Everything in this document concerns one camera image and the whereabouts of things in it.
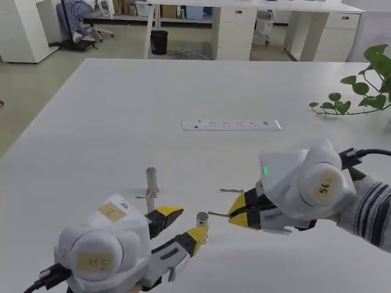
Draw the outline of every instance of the person's arm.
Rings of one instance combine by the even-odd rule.
[[[357,169],[349,170],[359,195],[341,214],[329,217],[337,225],[391,253],[391,187]]]

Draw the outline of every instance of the black cable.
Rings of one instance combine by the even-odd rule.
[[[40,289],[41,287],[43,287],[43,282],[35,282],[33,285],[31,285],[30,287],[28,287],[23,293],[32,293],[34,292],[35,290],[38,290]]]
[[[45,287],[46,290],[49,290],[57,286],[58,284],[66,281],[71,276],[72,271],[70,269],[67,269],[66,267],[63,267],[57,262],[53,266],[40,272],[40,279],[34,282],[32,286],[28,287],[24,293],[32,293],[35,290],[40,289],[41,287]]]
[[[391,151],[381,150],[379,148],[369,148],[366,150],[350,148],[339,153],[342,162],[342,170],[361,164],[362,158],[368,154],[383,154],[391,157]]]
[[[369,148],[367,150],[359,150],[357,151],[356,155],[359,157],[364,157],[368,154],[383,154],[385,156],[390,156],[391,157],[391,151],[387,150],[381,150],[379,148]]]

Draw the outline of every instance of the metal rod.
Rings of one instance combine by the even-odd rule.
[[[155,197],[159,193],[158,180],[156,178],[156,169],[150,167],[147,169],[147,194],[153,194]]]
[[[205,227],[208,225],[208,213],[206,212],[199,212],[197,214],[197,227]]]
[[[200,227],[208,226],[209,225],[208,224],[208,219],[209,219],[208,213],[206,213],[206,212],[199,212],[197,214],[197,227],[200,228]],[[202,241],[202,244],[205,244],[207,241],[208,241],[208,235],[206,234],[205,238]]]
[[[155,209],[155,198],[159,193],[156,169],[153,167],[147,169],[147,186],[147,194],[145,195],[147,199],[147,210],[148,212],[152,212]]]
[[[150,195],[146,197],[147,199],[147,211],[152,212],[155,209],[155,198]]]
[[[221,188],[220,192],[235,192],[235,193],[238,193],[238,194],[242,194],[244,192],[244,190],[242,190],[242,189],[224,189],[224,188]]]
[[[222,212],[212,212],[212,211],[208,211],[208,215],[217,215],[219,217],[225,217],[225,218],[230,218],[231,217],[230,215],[224,214]]]

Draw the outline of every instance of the power strip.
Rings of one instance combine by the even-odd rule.
[[[184,131],[251,131],[251,130],[281,130],[277,120],[186,120],[183,122]]]

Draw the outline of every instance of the white table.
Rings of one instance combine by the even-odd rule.
[[[343,16],[350,17],[350,21],[356,22],[357,27],[358,17],[362,13],[362,10],[360,9],[346,4],[336,3],[331,0],[325,2],[290,0],[147,0],[147,3],[150,5],[150,14],[145,33],[145,59],[148,58],[150,49],[150,34],[154,14],[156,15],[155,29],[160,28],[160,5],[214,7],[212,50],[214,59],[221,60],[249,60],[257,10],[294,12],[291,16],[284,48],[297,58],[297,60],[302,61],[316,60],[318,47],[320,43],[322,43],[321,36],[325,26],[327,26],[329,15],[336,13],[337,16],[335,17],[338,18],[337,21]],[[235,14],[236,9],[244,11],[241,15],[237,15]],[[329,21],[335,23],[336,19],[330,19]],[[338,34],[335,39],[327,40],[326,45],[328,46],[325,50],[332,50],[333,46],[341,46],[342,42],[347,42],[347,49],[343,50],[343,56],[346,55],[347,57],[351,45],[353,45],[354,33],[355,31],[353,32],[353,36],[352,34],[349,34],[349,37],[346,36],[346,33],[342,35]],[[219,49],[222,49],[222,47],[231,47],[230,52],[219,54],[218,51]]]
[[[157,169],[156,205],[185,208],[158,245],[193,227],[199,211],[227,211],[237,194],[220,188],[252,188],[261,150],[318,136],[340,150],[391,149],[379,127],[389,113],[324,119],[307,107],[331,90],[351,94],[338,81],[363,67],[87,59],[0,162],[1,291],[23,292],[52,264],[61,230],[83,223],[110,194],[120,192],[145,212],[134,196],[145,192],[147,167]],[[86,86],[94,72],[107,77],[97,88]],[[182,120],[199,118],[277,119],[282,130],[182,131]],[[389,180],[388,160],[368,157],[360,169]],[[387,292],[390,271],[390,255],[331,222],[280,236],[211,217],[209,242],[178,281],[154,292]]]

